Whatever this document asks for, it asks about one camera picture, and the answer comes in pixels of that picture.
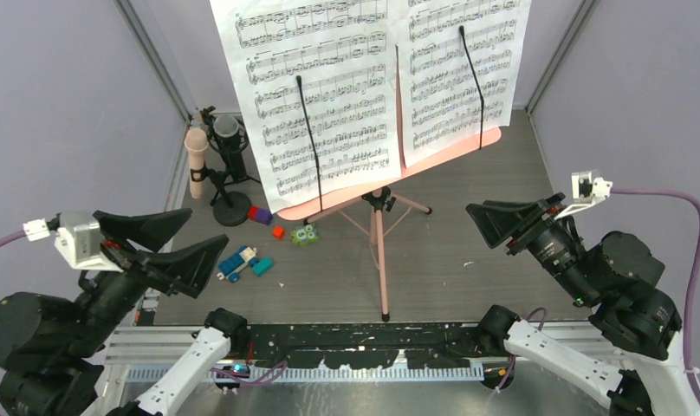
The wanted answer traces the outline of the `blue toy brick car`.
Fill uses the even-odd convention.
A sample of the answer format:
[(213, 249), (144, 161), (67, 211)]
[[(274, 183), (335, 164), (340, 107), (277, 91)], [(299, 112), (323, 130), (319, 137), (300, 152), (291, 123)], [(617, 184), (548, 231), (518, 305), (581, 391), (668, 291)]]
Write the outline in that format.
[(257, 249), (243, 245), (217, 264), (217, 278), (235, 283), (240, 280), (240, 272), (243, 269), (253, 267), (256, 263), (258, 263)]

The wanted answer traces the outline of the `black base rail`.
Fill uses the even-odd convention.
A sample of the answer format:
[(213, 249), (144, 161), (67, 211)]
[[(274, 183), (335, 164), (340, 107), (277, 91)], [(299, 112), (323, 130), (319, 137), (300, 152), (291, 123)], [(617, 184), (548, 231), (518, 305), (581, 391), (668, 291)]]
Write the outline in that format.
[(457, 368), (469, 361), (501, 362), (511, 355), (476, 326), (459, 322), (256, 324), (210, 322), (230, 337), (227, 359), (290, 369), (386, 369), (404, 356), (411, 369)]

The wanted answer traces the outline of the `black round-base microphone stand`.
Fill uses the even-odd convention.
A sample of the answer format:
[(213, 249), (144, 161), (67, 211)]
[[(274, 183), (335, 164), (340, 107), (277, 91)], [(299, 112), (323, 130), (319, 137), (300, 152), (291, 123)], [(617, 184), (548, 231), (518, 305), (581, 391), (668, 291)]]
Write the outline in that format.
[(228, 191), (225, 184), (226, 175), (203, 165), (200, 169), (189, 169), (189, 187), (193, 199), (200, 199), (204, 192), (204, 182), (209, 181), (216, 189), (210, 201), (213, 217), (223, 226), (238, 226), (249, 218), (252, 207), (250, 198), (236, 191)]

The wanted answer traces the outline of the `small red-orange cube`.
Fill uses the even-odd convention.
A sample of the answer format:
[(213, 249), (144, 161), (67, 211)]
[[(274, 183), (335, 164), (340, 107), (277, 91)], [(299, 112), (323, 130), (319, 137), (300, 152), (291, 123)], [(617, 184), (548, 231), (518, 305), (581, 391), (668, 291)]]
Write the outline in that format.
[(276, 226), (272, 230), (272, 236), (277, 240), (283, 240), (286, 235), (286, 230), (281, 226)]

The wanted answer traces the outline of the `pink foam microphone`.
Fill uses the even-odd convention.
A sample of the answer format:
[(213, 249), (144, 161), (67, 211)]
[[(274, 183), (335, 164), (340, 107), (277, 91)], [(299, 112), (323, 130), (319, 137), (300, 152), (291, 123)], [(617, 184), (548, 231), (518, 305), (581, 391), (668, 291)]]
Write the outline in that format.
[(206, 132), (199, 127), (190, 128), (185, 136), (184, 147), (188, 153), (190, 194), (193, 199), (199, 199), (203, 194), (203, 182), (205, 180), (204, 169), (206, 168), (206, 163), (204, 154), (209, 147)]

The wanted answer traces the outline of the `purple and red brick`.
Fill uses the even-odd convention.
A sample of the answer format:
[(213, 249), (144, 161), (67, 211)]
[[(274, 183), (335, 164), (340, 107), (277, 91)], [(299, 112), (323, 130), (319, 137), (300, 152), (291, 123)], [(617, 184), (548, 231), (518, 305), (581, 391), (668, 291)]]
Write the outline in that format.
[(261, 207), (252, 205), (248, 211), (248, 218), (259, 224), (271, 225), (274, 219), (273, 214)]

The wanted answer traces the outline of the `teal toy brick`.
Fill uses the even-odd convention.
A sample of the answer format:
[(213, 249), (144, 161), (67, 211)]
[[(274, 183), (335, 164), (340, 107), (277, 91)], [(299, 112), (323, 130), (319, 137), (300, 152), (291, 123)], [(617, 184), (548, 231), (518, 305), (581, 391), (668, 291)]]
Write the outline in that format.
[(274, 262), (271, 258), (265, 257), (262, 259), (253, 258), (250, 263), (250, 268), (256, 276), (263, 276), (274, 267)]

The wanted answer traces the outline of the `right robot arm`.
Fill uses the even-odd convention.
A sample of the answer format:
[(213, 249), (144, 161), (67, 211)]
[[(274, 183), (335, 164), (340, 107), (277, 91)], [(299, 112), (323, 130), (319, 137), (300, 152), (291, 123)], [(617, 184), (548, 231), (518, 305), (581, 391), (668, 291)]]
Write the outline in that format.
[(488, 355), (538, 363), (613, 415), (700, 415), (700, 382), (686, 361), (686, 315), (658, 289), (664, 264), (622, 231), (586, 249), (574, 221), (584, 210), (559, 193), (532, 203), (487, 200), (466, 208), (489, 247), (504, 245), (511, 256), (529, 252), (576, 307), (591, 309), (589, 323), (632, 368), (612, 368), (564, 347), (501, 305), (477, 324), (477, 346)]

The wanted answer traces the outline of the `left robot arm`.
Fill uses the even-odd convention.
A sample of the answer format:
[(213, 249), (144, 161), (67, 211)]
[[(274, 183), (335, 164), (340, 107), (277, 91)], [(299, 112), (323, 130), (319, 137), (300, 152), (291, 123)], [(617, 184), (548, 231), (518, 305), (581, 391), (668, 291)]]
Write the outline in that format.
[(0, 404), (10, 415), (78, 415), (96, 398), (103, 368), (90, 362), (150, 289), (197, 297), (229, 239), (224, 234), (176, 251), (166, 244), (188, 208), (141, 216), (63, 212), (23, 227), (55, 247), (80, 275), (74, 300), (17, 292), (0, 301)]

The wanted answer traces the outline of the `sheet music page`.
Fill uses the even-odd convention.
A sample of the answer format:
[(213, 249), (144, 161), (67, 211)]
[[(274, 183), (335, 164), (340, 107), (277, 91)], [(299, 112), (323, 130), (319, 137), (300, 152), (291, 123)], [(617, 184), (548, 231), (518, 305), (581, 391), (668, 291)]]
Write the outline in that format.
[(211, 3), (271, 211), (401, 173), (387, 1)]
[(400, 1), (398, 74), (406, 167), (510, 123), (532, 3)]

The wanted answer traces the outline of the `green owl number block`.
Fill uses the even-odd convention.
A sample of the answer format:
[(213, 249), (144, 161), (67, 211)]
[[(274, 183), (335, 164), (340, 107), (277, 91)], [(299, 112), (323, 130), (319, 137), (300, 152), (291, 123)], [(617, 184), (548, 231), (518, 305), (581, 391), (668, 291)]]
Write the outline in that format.
[(306, 246), (320, 240), (319, 233), (314, 224), (306, 224), (295, 228), (290, 233), (292, 242), (297, 246)]

